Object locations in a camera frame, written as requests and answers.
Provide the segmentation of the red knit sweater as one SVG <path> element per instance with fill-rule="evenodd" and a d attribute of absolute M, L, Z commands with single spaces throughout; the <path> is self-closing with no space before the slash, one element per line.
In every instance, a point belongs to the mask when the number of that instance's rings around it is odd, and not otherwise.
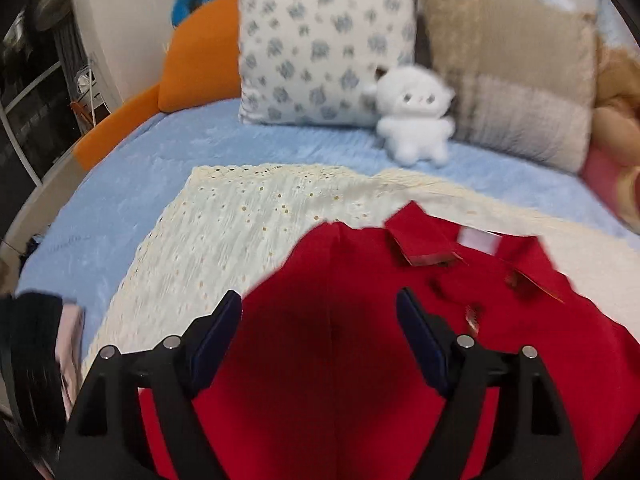
<path fill-rule="evenodd" d="M 491 350 L 534 347 L 558 389 L 582 474 L 596 478 L 639 418 L 639 345 L 574 291 L 533 236 L 491 249 L 408 203 L 379 228 L 324 222 L 243 301 L 193 407 L 232 479 L 405 479 L 442 399 L 400 329 L 396 296 Z"/>

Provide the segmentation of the folded black garment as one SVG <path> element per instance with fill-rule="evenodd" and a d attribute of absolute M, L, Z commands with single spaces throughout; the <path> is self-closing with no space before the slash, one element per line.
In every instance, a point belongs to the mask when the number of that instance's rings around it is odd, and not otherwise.
<path fill-rule="evenodd" d="M 40 292 L 1 298 L 1 375 L 11 413 L 29 452 L 52 463 L 66 428 L 55 357 L 62 309 L 60 297 Z"/>

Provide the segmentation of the folded pink garment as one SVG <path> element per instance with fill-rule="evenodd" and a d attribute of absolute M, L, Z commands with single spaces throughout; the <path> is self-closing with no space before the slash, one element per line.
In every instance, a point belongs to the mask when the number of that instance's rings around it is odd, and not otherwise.
<path fill-rule="evenodd" d="M 66 419 L 70 419 L 81 384 L 81 339 L 85 312 L 76 304 L 64 304 L 55 341 L 55 361 L 61 374 Z"/>

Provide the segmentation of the light blue quilted mattress pad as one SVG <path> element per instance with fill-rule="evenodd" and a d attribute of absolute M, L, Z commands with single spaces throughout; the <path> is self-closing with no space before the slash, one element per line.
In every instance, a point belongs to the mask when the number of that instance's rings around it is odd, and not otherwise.
<path fill-rule="evenodd" d="M 87 351 L 142 240 L 197 166 L 320 164 L 374 176 L 396 165 L 369 130 L 242 124 L 239 103 L 220 101 L 158 113 L 91 169 L 28 259 L 17 289 L 50 292 L 86 310 Z M 525 159 L 454 144 L 444 178 L 514 205 L 572 220 L 626 240 L 631 233 L 578 177 Z"/>

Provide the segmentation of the cream daisy lace blanket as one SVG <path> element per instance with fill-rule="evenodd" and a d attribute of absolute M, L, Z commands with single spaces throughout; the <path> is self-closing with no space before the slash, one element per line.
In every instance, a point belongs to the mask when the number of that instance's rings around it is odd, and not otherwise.
<path fill-rule="evenodd" d="M 340 166 L 199 166 L 139 244 L 90 344 L 129 352 L 178 334 L 230 289 L 247 292 L 324 221 L 380 226 L 405 203 L 485 231 L 536 235 L 576 290 L 639 329 L 639 253 L 626 240 L 420 172 Z"/>

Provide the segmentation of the pink bear face cushion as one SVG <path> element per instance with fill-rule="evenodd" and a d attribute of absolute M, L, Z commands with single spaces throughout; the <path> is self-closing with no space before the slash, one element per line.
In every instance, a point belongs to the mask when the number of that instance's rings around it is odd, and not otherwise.
<path fill-rule="evenodd" d="M 585 185 L 627 229 L 639 233 L 639 167 L 620 166 L 591 145 L 580 176 Z"/>

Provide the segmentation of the brown plush bear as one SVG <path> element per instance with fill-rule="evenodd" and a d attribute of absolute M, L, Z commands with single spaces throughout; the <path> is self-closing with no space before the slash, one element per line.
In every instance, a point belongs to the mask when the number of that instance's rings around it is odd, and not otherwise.
<path fill-rule="evenodd" d="M 639 166 L 639 57 L 602 41 L 597 47 L 591 141 L 618 166 Z"/>

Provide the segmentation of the small white plush toy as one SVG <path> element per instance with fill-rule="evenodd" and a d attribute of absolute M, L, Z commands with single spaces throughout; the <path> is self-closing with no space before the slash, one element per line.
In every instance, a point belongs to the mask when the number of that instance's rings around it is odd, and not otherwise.
<path fill-rule="evenodd" d="M 420 65 L 379 67 L 363 94 L 375 104 L 376 134 L 398 165 L 411 167 L 421 160 L 446 165 L 456 131 L 448 112 L 456 94 L 440 76 Z"/>

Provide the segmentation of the beige patchwork pillow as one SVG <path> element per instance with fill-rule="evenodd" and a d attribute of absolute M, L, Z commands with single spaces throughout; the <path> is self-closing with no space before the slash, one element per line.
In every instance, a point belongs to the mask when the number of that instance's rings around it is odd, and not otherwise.
<path fill-rule="evenodd" d="M 420 0 L 432 67 L 456 92 L 454 140 L 574 174 L 596 96 L 597 34 L 539 0 Z"/>

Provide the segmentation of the white blue floral pillow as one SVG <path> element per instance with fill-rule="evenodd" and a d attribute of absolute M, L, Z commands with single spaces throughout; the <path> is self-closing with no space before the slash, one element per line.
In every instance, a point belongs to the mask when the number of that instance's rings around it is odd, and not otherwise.
<path fill-rule="evenodd" d="M 239 0 L 242 122 L 370 127 L 378 68 L 410 64 L 414 0 Z"/>

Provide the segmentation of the orange round bed frame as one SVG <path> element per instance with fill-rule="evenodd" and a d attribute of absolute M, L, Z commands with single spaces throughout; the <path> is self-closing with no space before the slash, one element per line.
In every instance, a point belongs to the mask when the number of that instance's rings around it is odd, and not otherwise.
<path fill-rule="evenodd" d="M 208 103 L 237 99 L 239 0 L 212 0 L 174 31 L 160 82 L 127 101 L 73 148 L 76 162 L 90 170 L 148 119 Z"/>

